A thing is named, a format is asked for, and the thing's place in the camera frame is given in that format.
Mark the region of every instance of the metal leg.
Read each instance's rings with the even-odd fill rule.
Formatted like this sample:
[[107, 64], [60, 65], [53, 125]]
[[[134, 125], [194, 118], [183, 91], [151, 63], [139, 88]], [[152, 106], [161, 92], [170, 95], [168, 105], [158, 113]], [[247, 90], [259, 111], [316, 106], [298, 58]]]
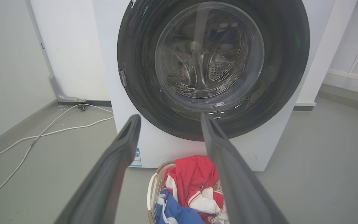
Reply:
[[62, 92], [60, 86], [58, 85], [58, 83], [56, 81], [54, 72], [53, 72], [52, 67], [51, 67], [51, 63], [49, 62], [49, 59], [48, 59], [47, 52], [45, 51], [45, 47], [44, 47], [44, 44], [42, 42], [41, 34], [40, 34], [39, 30], [38, 30], [37, 21], [35, 20], [35, 16], [34, 16], [33, 8], [31, 7], [30, 0], [25, 0], [25, 1], [26, 1], [27, 9], [28, 9], [29, 14], [30, 14], [31, 21], [33, 23], [35, 34], [37, 35], [37, 39], [40, 42], [40, 47], [41, 47], [42, 54], [44, 55], [44, 59], [45, 59], [45, 62], [47, 64], [49, 73], [51, 74], [50, 81], [51, 81], [53, 91], [54, 91], [54, 93], [56, 95], [57, 101], [58, 102], [78, 102], [78, 103], [85, 102], [86, 99], [79, 99], [77, 97], [66, 96]]

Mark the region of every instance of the washing machine door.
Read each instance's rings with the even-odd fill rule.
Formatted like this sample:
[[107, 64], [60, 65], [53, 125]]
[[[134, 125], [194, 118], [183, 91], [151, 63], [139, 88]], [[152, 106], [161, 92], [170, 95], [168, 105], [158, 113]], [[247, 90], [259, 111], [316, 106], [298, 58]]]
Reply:
[[202, 113], [229, 138], [271, 119], [299, 85], [309, 45], [301, 0], [133, 0], [117, 56], [139, 112], [202, 141]]

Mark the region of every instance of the washing machine body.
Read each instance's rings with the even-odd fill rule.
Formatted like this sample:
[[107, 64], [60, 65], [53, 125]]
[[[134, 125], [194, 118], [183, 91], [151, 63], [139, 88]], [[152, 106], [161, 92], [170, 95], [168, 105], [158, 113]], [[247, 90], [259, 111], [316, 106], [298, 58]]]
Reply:
[[333, 0], [93, 0], [117, 130], [131, 115], [142, 116], [132, 166], [157, 168], [206, 155], [200, 115], [209, 113], [251, 169], [263, 171], [332, 5]]

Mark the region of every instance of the blue fabric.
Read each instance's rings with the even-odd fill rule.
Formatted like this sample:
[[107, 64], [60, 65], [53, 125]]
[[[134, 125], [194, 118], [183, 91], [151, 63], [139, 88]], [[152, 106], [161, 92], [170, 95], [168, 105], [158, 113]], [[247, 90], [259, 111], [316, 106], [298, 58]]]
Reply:
[[202, 218], [194, 209], [181, 207], [167, 189], [163, 190], [159, 197], [164, 200], [165, 216], [168, 222], [165, 222], [162, 216], [163, 204], [157, 204], [157, 215], [155, 217], [157, 224], [204, 224]]

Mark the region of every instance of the baseboard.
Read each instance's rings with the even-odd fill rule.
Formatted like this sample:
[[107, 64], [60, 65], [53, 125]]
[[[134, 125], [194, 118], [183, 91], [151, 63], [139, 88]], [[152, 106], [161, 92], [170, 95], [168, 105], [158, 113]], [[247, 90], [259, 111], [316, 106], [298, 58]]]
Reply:
[[[109, 100], [87, 100], [83, 102], [84, 104], [94, 105], [94, 106], [109, 106], [111, 107], [111, 101]], [[58, 102], [60, 106], [74, 106], [79, 104], [78, 102]]]
[[336, 87], [336, 86], [332, 86], [332, 85], [323, 83], [320, 87], [320, 91], [358, 101], [358, 92], [354, 92], [352, 90], [348, 90], [348, 89], [344, 89], [344, 88], [340, 88], [340, 87]]
[[294, 106], [293, 111], [312, 111], [314, 106]]
[[33, 113], [32, 115], [28, 116], [26, 119], [24, 119], [23, 121], [21, 121], [20, 123], [16, 124], [15, 126], [13, 126], [11, 129], [7, 130], [6, 132], [2, 133], [0, 135], [0, 140], [2, 138], [4, 138], [7, 135], [12, 135], [12, 133], [16, 132], [16, 130], [18, 128], [20, 128], [21, 126], [23, 126], [24, 123], [28, 122], [30, 119], [32, 119], [34, 116], [38, 115], [41, 111], [45, 110], [46, 108], [57, 104], [57, 100], [54, 100], [50, 103], [48, 103], [46, 106], [44, 106], [43, 108], [39, 109], [38, 111], [36, 111], [35, 113]]
[[328, 99], [328, 100], [333, 101], [335, 103], [340, 103], [342, 105], [352, 107], [352, 108], [358, 110], [358, 100], [354, 100], [354, 99], [351, 99], [351, 98], [335, 95], [335, 94], [324, 92], [324, 91], [319, 91], [317, 96], [321, 97], [321, 98], [324, 98], [324, 99]]

